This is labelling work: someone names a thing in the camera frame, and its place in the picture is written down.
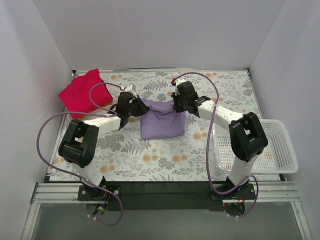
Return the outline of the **purple t shirt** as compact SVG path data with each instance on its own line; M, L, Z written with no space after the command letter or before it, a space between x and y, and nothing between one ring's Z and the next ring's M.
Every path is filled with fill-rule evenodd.
M142 140L168 139L186 132L186 113L176 112L172 100L161 102L141 99L149 111L140 117Z

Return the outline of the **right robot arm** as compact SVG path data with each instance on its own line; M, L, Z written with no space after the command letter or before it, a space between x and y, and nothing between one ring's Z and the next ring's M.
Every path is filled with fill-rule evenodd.
M258 116L249 112L241 114L219 106L209 97L198 96L193 84L184 79L173 79L175 87L172 93L174 110L177 113L188 112L201 119L210 120L209 135L213 124L229 132L231 148L234 154L233 166L227 176L225 191L213 188L219 195L228 195L237 199L245 192L244 184L250 178L255 160L268 146L268 139Z

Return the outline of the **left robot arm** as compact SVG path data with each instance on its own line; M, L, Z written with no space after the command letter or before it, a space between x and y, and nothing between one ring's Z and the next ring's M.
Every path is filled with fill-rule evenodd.
M122 129L130 117L143 116L149 110L138 95L124 91L106 114L95 114L96 118L92 120L73 119L69 123L58 154L75 168L80 180L90 187L89 194L95 200L103 199L107 193L106 187L101 184L104 177L93 162L98 138Z

